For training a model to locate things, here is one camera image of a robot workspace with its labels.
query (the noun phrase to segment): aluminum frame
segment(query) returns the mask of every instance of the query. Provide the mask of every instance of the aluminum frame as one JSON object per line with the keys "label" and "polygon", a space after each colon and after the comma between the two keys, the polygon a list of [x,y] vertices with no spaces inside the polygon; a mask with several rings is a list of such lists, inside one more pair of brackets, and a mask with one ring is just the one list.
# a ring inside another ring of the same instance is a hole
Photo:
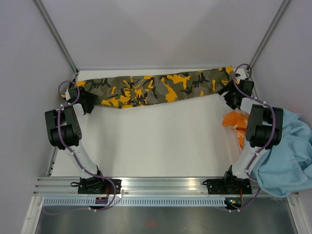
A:
{"label": "aluminum frame", "polygon": [[[238,197],[239,195],[210,195],[202,182],[208,178],[219,177],[113,177],[121,179],[120,196],[132,197]],[[34,196],[86,196],[78,194],[77,187],[71,182],[79,182],[79,177],[40,177],[34,190]],[[252,182],[253,197],[259,186]],[[259,196],[271,196],[261,192]]]}

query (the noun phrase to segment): camouflage fabric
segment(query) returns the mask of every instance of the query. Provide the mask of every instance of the camouflage fabric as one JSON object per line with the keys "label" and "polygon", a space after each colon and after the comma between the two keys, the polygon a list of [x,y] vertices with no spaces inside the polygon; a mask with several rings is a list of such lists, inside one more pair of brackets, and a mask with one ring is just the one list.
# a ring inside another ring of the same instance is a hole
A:
{"label": "camouflage fabric", "polygon": [[128,108],[215,94],[233,75],[229,66],[169,75],[90,79],[77,85],[98,95],[97,105]]}

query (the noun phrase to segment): metal extrusion bar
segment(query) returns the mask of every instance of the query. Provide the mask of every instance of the metal extrusion bar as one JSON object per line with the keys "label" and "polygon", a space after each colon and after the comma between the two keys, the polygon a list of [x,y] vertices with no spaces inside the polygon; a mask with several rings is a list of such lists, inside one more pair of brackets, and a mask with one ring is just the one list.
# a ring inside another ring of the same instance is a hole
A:
{"label": "metal extrusion bar", "polygon": [[[114,177],[121,179],[121,196],[127,197],[236,197],[238,195],[209,195],[202,182],[207,177]],[[86,196],[78,194],[71,182],[79,182],[79,177],[40,177],[34,196]],[[259,186],[252,184],[253,197]],[[88,197],[106,195],[88,195]],[[262,192],[260,196],[271,196]]]}
{"label": "metal extrusion bar", "polygon": [[45,9],[43,3],[41,2],[41,0],[33,0],[36,7],[38,8],[39,12],[41,13],[41,16],[43,17],[47,27],[49,28],[50,32],[52,33],[55,41],[57,42],[61,52],[63,53],[63,55],[65,56],[69,66],[72,68],[72,70],[74,71],[75,74],[77,74],[78,69],[75,66],[70,54],[68,53],[62,39],[59,36],[59,33],[56,30],[56,27],[54,26],[47,10]]}
{"label": "metal extrusion bar", "polygon": [[257,59],[259,58],[261,52],[263,51],[265,45],[267,44],[268,40],[270,39],[273,31],[275,30],[278,22],[280,21],[281,17],[283,16],[283,14],[285,13],[287,7],[289,6],[289,4],[291,3],[292,0],[283,0],[282,4],[280,5],[276,15],[274,16],[267,32],[265,33],[261,43],[259,44],[255,54],[253,55],[252,60],[250,61],[250,66],[253,68],[253,66],[255,65],[255,62],[257,61]]}

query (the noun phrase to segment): gray wall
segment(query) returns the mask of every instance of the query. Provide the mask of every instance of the gray wall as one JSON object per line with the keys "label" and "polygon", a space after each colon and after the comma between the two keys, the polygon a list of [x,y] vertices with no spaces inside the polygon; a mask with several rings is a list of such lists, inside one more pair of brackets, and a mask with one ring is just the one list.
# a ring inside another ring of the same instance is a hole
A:
{"label": "gray wall", "polygon": [[282,0],[42,0],[80,70],[250,61]]}
{"label": "gray wall", "polygon": [[[312,127],[312,1],[293,0],[253,69],[262,100],[293,112]],[[312,191],[301,193],[312,223]]]}
{"label": "gray wall", "polygon": [[44,111],[72,72],[31,0],[0,2],[0,227],[20,233],[51,146]]}

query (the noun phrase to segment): orange cloth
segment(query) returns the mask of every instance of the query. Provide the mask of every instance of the orange cloth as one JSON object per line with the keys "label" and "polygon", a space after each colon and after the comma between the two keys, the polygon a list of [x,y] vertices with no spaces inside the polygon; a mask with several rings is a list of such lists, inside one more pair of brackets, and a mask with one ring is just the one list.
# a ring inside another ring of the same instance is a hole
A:
{"label": "orange cloth", "polygon": [[222,126],[232,126],[231,130],[236,131],[239,145],[244,149],[244,139],[248,123],[248,114],[240,113],[237,110],[229,112],[223,116]]}

